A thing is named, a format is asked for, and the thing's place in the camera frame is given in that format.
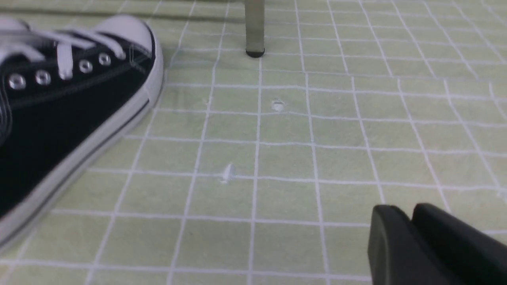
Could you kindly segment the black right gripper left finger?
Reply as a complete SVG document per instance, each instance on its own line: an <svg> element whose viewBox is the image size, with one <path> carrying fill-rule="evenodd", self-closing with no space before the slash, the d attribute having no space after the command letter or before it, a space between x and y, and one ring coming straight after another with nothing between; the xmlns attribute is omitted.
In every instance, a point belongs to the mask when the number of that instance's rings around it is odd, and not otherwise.
<svg viewBox="0 0 507 285"><path fill-rule="evenodd" d="M373 207L368 257L373 285L460 284L396 206Z"/></svg>

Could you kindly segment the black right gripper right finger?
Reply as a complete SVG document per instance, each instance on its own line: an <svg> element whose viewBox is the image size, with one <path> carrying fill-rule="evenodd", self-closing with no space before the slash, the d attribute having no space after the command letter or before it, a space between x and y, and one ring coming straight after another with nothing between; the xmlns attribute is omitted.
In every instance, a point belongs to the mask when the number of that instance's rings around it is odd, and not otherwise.
<svg viewBox="0 0 507 285"><path fill-rule="evenodd" d="M429 203L417 204L412 222L438 258L466 285L505 285L507 247Z"/></svg>

